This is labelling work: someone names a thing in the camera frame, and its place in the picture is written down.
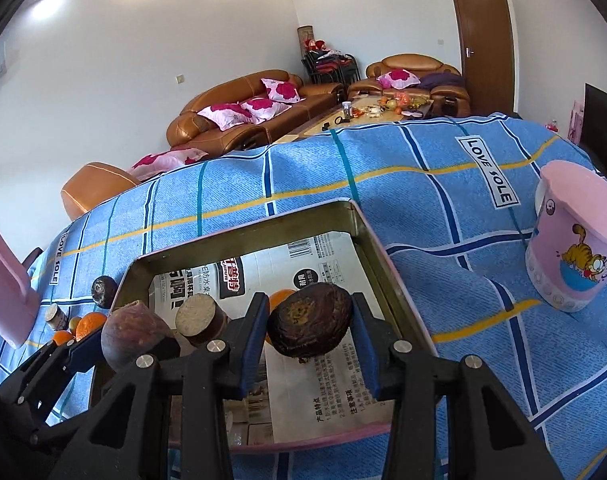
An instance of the blue checkered cloth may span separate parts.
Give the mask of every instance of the blue checkered cloth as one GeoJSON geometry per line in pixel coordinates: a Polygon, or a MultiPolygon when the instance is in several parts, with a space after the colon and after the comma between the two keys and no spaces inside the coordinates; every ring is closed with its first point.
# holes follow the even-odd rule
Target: blue checkered cloth
{"type": "MultiPolygon", "coordinates": [[[[355,126],[292,144],[170,171],[75,220],[57,285],[59,237],[31,268],[42,310],[93,310],[90,284],[122,278],[141,254],[338,197],[356,200],[399,270],[442,357],[480,355],[517,401],[567,479],[607,453],[607,286],[573,316],[542,301],[524,253],[534,194],[550,160],[593,168],[586,154],[543,127],[503,115],[355,126]],[[478,136],[519,203],[497,208],[457,137],[478,136]]],[[[13,350],[0,338],[0,382],[52,336],[38,321],[13,350]]],[[[92,372],[78,374],[49,418],[87,407],[92,372]]],[[[438,411],[447,471],[445,411],[438,411]]],[[[381,474],[387,437],[277,456],[237,456],[235,478],[356,480],[381,474]]],[[[177,454],[172,454],[177,462],[177,454]]]]}

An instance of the metal tray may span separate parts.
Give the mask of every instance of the metal tray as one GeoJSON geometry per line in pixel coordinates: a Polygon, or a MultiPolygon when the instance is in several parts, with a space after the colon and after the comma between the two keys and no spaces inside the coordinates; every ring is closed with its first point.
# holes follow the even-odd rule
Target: metal tray
{"type": "MultiPolygon", "coordinates": [[[[136,300],[148,304],[148,290],[152,279],[158,274],[244,256],[331,231],[350,234],[383,315],[392,324],[396,333],[410,341],[413,346],[436,355],[426,326],[399,273],[365,220],[361,209],[348,199],[322,202],[140,256],[128,267],[117,290],[111,312],[136,300]]],[[[99,402],[103,386],[113,376],[114,372],[105,361],[95,366],[90,387],[90,406],[99,402]]],[[[354,433],[354,438],[348,437],[342,442],[367,436],[359,432],[354,433]]],[[[289,443],[289,449],[296,447],[292,444],[289,443]]],[[[240,448],[248,452],[252,447],[261,447],[261,452],[269,451],[266,446],[240,448]]],[[[279,445],[274,447],[274,450],[280,449],[279,445]]],[[[303,447],[316,446],[314,443],[307,442],[303,447]]]]}

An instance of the cylindrical wood piece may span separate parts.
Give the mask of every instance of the cylindrical wood piece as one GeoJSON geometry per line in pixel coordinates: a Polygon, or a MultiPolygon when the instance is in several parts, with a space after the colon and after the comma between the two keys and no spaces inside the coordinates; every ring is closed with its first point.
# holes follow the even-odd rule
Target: cylindrical wood piece
{"type": "Polygon", "coordinates": [[[195,294],[180,306],[175,317],[178,332],[192,346],[215,339],[228,325],[228,316],[207,294],[195,294]]]}
{"type": "Polygon", "coordinates": [[[46,319],[46,323],[48,323],[49,327],[55,332],[58,330],[66,330],[68,328],[68,318],[56,303],[51,304],[46,309],[44,317],[46,319]]]}

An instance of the blue gripper pad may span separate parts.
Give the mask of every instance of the blue gripper pad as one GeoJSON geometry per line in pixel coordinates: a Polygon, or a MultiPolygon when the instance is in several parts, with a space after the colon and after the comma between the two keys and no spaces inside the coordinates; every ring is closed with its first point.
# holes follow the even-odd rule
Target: blue gripper pad
{"type": "Polygon", "coordinates": [[[381,393],[379,357],[376,354],[375,346],[366,327],[366,323],[374,319],[373,314],[361,292],[352,295],[352,304],[353,314],[352,321],[350,322],[350,332],[352,340],[355,343],[363,382],[373,397],[379,400],[379,394],[381,393]]]}
{"type": "Polygon", "coordinates": [[[103,325],[72,345],[68,369],[71,372],[87,372],[103,358],[101,331],[103,325]]]}
{"type": "Polygon", "coordinates": [[[250,328],[244,353],[241,358],[239,393],[243,399],[248,395],[257,376],[257,365],[260,362],[261,350],[266,338],[266,327],[270,314],[270,304],[266,294],[255,293],[248,307],[246,317],[254,315],[254,322],[250,328]]]}

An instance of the coffee table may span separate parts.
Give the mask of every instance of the coffee table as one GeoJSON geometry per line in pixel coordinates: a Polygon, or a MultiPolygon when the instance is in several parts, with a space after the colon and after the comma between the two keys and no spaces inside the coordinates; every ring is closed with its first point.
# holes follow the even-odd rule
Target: coffee table
{"type": "MultiPolygon", "coordinates": [[[[379,99],[381,99],[380,96],[373,95],[356,96],[352,100],[352,105],[356,108],[373,106],[377,104],[379,99]]],[[[423,113],[423,118],[428,118],[430,116],[430,112],[432,111],[432,106],[433,103],[429,102],[417,108],[417,110],[423,113]]],[[[390,123],[392,121],[413,120],[413,118],[400,116],[389,110],[385,110],[381,114],[381,117],[372,118],[368,117],[367,115],[362,115],[361,117],[352,118],[349,123],[335,124],[335,119],[337,117],[343,117],[343,107],[341,104],[329,111],[322,113],[321,115],[318,115],[315,118],[312,118],[310,121],[302,124],[298,128],[295,128],[289,134],[276,140],[275,144],[285,144],[287,142],[293,142],[295,140],[305,139],[307,137],[312,137],[323,133],[322,128],[325,123],[330,123],[331,128],[346,128],[347,126],[359,126],[360,124],[390,123]]]]}

